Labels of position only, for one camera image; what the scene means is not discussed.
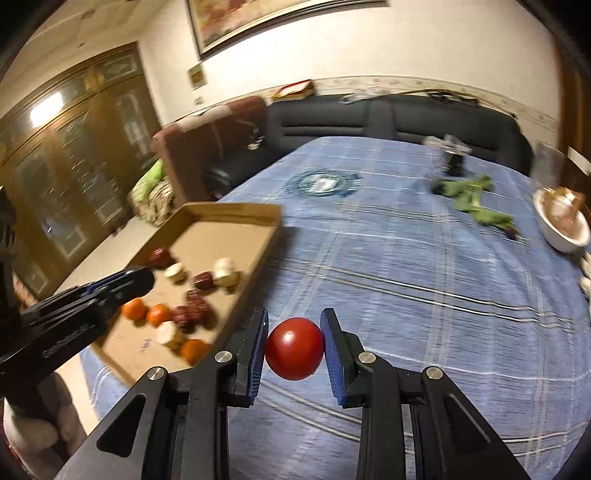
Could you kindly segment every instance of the green cloth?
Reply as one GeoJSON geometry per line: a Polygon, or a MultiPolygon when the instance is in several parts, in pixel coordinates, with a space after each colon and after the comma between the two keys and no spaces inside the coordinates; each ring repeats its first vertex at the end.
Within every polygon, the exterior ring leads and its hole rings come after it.
{"type": "Polygon", "coordinates": [[[164,180],[164,163],[162,158],[156,160],[156,163],[138,180],[131,190],[131,199],[134,204],[139,204],[148,200],[150,192],[154,187],[164,180]]]}
{"type": "Polygon", "coordinates": [[[496,226],[505,232],[513,231],[517,233],[511,215],[480,206],[482,192],[491,189],[491,178],[488,175],[483,175],[474,180],[437,179],[432,191],[446,197],[452,197],[459,211],[470,213],[474,221],[481,225],[496,226]]]}

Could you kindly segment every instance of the green pillow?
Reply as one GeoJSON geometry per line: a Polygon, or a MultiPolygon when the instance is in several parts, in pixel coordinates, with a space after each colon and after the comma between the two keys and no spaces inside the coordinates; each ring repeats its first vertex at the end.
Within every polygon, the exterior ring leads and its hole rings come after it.
{"type": "Polygon", "coordinates": [[[164,164],[162,158],[156,160],[156,163],[138,180],[134,188],[131,190],[131,199],[137,203],[142,203],[148,200],[148,195],[154,187],[164,180],[164,164]]]}

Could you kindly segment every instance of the metal screw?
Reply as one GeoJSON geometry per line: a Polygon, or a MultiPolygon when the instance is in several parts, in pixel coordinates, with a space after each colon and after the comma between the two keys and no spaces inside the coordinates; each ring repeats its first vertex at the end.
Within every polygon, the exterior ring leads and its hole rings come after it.
{"type": "Polygon", "coordinates": [[[150,368],[150,370],[148,370],[148,378],[150,380],[160,380],[164,376],[165,372],[166,370],[164,370],[162,367],[150,368]]]}
{"type": "Polygon", "coordinates": [[[363,364],[373,364],[375,362],[375,355],[372,352],[361,352],[358,358],[363,364]]]}
{"type": "Polygon", "coordinates": [[[427,368],[427,376],[431,380],[439,380],[443,376],[443,370],[439,367],[429,367],[427,368]]]}
{"type": "Polygon", "coordinates": [[[225,364],[232,360],[232,354],[227,350],[222,350],[221,352],[216,353],[214,358],[218,364],[225,364]]]}

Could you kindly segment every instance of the floor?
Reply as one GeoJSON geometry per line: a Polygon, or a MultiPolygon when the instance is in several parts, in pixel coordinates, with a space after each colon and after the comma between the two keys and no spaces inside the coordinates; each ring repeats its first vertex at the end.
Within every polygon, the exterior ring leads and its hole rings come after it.
{"type": "MultiPolygon", "coordinates": [[[[58,291],[98,280],[125,268],[155,231],[156,227],[149,223],[132,218],[117,236],[111,235],[78,265],[58,291]]],[[[57,371],[70,389],[82,426],[86,433],[90,433],[98,424],[98,418],[90,403],[80,357],[76,355],[57,371]]]]}

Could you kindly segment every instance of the table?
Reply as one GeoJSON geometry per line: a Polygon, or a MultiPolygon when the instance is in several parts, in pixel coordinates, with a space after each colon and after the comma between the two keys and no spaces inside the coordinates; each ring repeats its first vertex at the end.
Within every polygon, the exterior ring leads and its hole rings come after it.
{"type": "MultiPolygon", "coordinates": [[[[422,145],[326,137],[224,197],[284,209],[283,239],[250,307],[265,306],[271,328],[293,316],[318,321],[333,307],[343,330],[397,367],[443,367],[530,476],[550,479],[591,419],[579,268],[541,236],[527,177],[466,159],[470,174],[493,178],[482,205],[514,216],[521,234],[512,241],[430,193],[425,176],[437,160],[422,145]]],[[[103,417],[126,388],[90,350],[82,362],[103,417]]],[[[265,366],[255,405],[229,418],[233,480],[355,477],[361,413],[337,406],[324,362],[300,382],[265,366]]]]}

